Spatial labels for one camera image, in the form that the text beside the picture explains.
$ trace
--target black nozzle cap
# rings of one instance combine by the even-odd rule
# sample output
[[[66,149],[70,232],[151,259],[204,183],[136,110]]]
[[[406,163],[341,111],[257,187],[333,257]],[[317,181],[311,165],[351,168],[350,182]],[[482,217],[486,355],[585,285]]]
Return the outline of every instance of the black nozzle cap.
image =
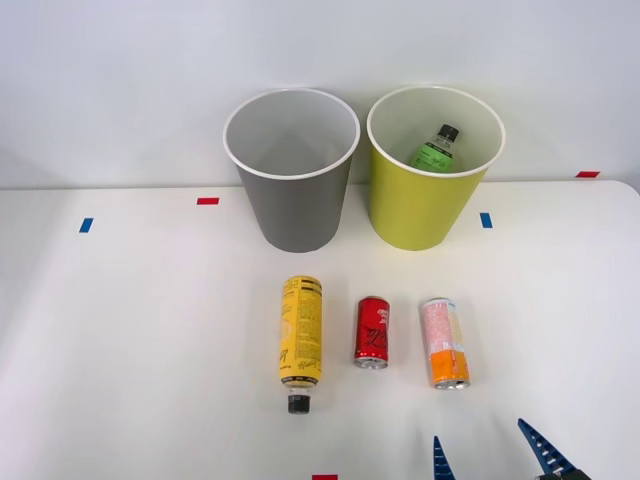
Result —
[[[456,137],[459,133],[460,132],[457,128],[453,128],[451,125],[447,125],[445,123],[442,128],[440,128],[440,132],[438,132],[438,135],[446,138],[447,140],[451,141],[451,143],[453,143],[456,141]]]
[[[311,397],[308,395],[289,395],[289,413],[304,415],[309,413]]]

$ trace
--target white wall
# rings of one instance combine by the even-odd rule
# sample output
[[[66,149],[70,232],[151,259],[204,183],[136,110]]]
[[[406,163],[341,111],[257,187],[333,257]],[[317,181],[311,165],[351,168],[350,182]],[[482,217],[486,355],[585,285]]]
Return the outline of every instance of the white wall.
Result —
[[[0,187],[237,184],[221,130],[259,91],[325,89],[364,120],[395,87],[440,83],[503,116],[490,178],[601,170],[638,188],[639,13],[631,0],[5,0]]]

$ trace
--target yellow spray can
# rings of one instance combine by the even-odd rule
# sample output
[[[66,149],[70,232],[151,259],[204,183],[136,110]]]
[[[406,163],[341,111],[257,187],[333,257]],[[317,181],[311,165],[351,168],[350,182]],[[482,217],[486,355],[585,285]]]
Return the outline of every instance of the yellow spray can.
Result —
[[[291,277],[282,297],[280,380],[289,389],[289,413],[309,413],[309,390],[322,376],[322,285]]]

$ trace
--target green bottle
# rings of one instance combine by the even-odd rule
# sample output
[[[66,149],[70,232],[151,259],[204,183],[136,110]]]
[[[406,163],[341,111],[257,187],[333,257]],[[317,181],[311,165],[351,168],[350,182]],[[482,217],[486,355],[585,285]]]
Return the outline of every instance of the green bottle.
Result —
[[[443,125],[438,135],[425,143],[416,158],[409,164],[418,170],[433,173],[449,173],[453,168],[451,145],[456,141],[458,130],[450,125]]]

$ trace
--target yellow-green bin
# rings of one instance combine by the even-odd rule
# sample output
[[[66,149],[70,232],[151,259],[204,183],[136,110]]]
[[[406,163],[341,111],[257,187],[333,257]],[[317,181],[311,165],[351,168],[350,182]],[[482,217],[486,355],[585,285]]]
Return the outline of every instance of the yellow-green bin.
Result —
[[[431,173],[408,165],[443,124],[459,130],[451,173]],[[371,157],[371,223],[387,243],[405,250],[438,245],[506,140],[502,120],[491,107],[466,92],[422,85],[391,92],[367,118]]]

